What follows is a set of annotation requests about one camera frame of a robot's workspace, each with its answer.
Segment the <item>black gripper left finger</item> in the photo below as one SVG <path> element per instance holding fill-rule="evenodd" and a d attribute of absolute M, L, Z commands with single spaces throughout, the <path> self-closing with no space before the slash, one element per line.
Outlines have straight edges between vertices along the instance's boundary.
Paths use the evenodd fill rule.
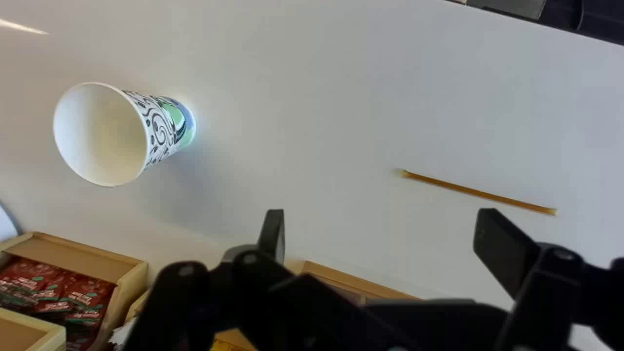
<path fill-rule="evenodd" d="M 284 261 L 282 208 L 269 208 L 259 237 L 226 249 L 212 268 L 201 261 L 165 264 L 156 274 L 123 351 L 208 351 L 214 335 L 238 319 L 240 284 L 234 261 L 245 251 Z"/>

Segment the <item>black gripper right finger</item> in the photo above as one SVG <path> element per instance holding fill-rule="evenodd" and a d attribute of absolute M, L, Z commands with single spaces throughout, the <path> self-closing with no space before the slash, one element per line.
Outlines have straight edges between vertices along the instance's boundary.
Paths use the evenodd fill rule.
<path fill-rule="evenodd" d="M 514 300 L 497 351 L 569 351 L 575 323 L 624 351 L 624 257 L 591 264 L 563 245 L 534 241 L 497 208 L 477 210 L 472 249 Z"/>

